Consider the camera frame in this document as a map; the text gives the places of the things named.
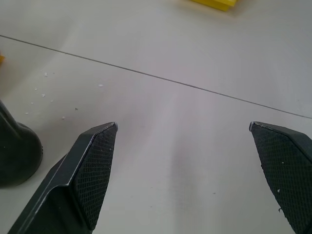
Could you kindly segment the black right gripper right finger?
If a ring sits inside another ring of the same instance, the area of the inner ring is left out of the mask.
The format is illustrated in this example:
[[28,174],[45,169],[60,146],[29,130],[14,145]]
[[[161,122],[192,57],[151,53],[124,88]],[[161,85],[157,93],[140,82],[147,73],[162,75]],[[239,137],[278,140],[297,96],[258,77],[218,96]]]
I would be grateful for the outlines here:
[[251,122],[261,168],[280,210],[297,234],[312,232],[312,140],[286,127]]

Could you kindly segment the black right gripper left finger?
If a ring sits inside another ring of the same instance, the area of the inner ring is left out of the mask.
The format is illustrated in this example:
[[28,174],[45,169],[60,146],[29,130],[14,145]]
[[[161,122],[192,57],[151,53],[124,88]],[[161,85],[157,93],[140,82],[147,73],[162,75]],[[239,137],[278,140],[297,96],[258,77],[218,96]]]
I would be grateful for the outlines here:
[[48,172],[10,234],[91,234],[108,188],[116,122],[79,135],[69,152]]

